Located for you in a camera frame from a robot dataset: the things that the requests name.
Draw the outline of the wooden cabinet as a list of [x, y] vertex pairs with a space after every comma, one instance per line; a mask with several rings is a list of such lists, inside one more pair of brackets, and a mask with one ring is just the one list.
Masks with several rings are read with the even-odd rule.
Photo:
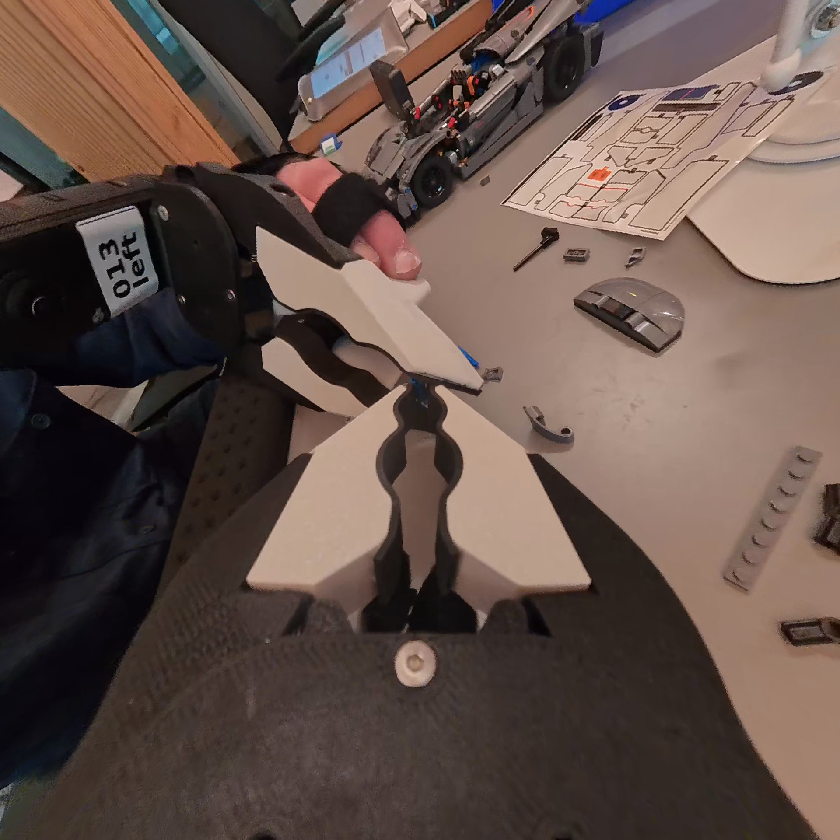
[[89, 181], [239, 162], [110, 2], [1, 13], [2, 108]]

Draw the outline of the black lego axle pin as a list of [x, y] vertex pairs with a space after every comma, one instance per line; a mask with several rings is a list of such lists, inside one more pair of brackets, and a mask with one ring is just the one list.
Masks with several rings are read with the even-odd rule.
[[520, 260], [513, 267], [513, 272], [519, 272], [519, 270], [525, 267], [525, 265], [527, 265], [532, 259], [534, 259], [537, 255], [542, 253], [544, 250], [556, 244], [559, 240], [560, 232], [558, 228], [544, 227], [541, 231], [541, 238], [538, 244], [534, 246], [524, 257], [520, 258]]

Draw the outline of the clear plastic bag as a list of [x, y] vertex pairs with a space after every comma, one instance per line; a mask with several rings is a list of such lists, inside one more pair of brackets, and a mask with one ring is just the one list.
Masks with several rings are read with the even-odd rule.
[[321, 121], [372, 80], [370, 67], [377, 60], [393, 64], [407, 52], [393, 14], [384, 14], [299, 79], [301, 111], [310, 123]]

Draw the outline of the black office chair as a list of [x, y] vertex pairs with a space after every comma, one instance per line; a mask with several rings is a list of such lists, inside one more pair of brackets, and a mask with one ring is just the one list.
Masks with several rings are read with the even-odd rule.
[[307, 23], [291, 2], [162, 1], [162, 8], [263, 109], [289, 151], [299, 79], [314, 70], [324, 43], [345, 24], [342, 1], [324, 2]]

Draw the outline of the black angled lego connector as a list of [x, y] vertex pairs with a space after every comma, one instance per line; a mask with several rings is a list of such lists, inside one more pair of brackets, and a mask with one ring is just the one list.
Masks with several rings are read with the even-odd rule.
[[839, 645], [839, 619], [821, 616], [782, 621], [780, 635], [793, 647]]

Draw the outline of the person's torso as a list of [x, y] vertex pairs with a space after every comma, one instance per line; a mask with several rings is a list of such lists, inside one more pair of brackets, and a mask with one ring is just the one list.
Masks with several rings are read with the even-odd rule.
[[2, 371], [2, 786], [60, 767], [151, 608], [217, 392], [133, 435]]

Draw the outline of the grey lego pin connector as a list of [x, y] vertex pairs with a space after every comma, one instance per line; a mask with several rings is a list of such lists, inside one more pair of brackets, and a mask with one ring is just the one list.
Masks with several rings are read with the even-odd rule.
[[574, 430], [571, 427], [552, 428], [547, 424], [543, 411], [535, 405], [524, 406], [523, 411], [535, 434], [558, 445], [571, 446], [574, 443]]

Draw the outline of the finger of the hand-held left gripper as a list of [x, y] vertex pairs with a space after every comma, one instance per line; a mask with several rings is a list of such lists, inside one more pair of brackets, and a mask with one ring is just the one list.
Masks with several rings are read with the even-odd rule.
[[354, 343], [379, 351], [414, 379], [481, 392], [484, 382], [458, 345], [404, 285], [370, 261], [332, 268], [262, 227], [256, 229], [256, 256], [283, 307], [330, 319]]
[[264, 370], [297, 393], [300, 404], [353, 419], [401, 383], [380, 350], [359, 345], [316, 313], [282, 317], [261, 349]]

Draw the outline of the grey curved lego panel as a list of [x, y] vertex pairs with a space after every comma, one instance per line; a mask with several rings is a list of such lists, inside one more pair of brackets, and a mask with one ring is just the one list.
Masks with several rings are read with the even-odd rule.
[[677, 341], [685, 326], [685, 309], [675, 295], [632, 277], [601, 280], [584, 289], [573, 303], [657, 354]]

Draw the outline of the person's left forearm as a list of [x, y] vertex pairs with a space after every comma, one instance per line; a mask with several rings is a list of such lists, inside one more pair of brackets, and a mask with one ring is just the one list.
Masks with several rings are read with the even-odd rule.
[[18, 351], [2, 360], [2, 401], [26, 401], [37, 380], [131, 388], [174, 371], [218, 366], [224, 359], [222, 349], [190, 326], [167, 288], [61, 350]]

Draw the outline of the pile of loose lego pieces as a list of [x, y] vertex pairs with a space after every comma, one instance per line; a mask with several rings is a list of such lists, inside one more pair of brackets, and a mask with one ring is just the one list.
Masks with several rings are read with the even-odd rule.
[[472, 1], [391, 1], [388, 4], [403, 35], [417, 25], [434, 29], [455, 16]]

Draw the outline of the black perforated board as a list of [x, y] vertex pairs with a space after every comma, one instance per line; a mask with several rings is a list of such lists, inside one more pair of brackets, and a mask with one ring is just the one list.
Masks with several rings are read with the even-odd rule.
[[159, 592], [195, 551], [287, 464], [296, 407], [278, 390], [225, 374], [187, 486]]

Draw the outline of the white sticker sheet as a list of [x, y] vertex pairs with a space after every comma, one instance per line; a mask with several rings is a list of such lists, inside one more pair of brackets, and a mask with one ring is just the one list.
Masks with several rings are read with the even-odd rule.
[[502, 202], [554, 223], [666, 239], [794, 106], [749, 80], [622, 91]]

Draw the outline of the person's left hand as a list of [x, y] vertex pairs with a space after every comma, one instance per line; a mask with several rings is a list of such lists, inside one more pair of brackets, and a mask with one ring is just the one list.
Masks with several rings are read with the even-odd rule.
[[378, 266], [394, 280], [418, 278], [422, 258], [403, 219], [375, 181], [327, 159], [281, 154], [268, 173], [289, 187], [333, 242]]

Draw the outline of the black and brown lego connector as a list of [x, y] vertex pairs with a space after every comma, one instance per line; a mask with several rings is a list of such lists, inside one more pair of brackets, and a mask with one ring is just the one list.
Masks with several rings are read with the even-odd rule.
[[813, 534], [813, 542], [839, 555], [839, 484], [826, 484], [822, 511]]

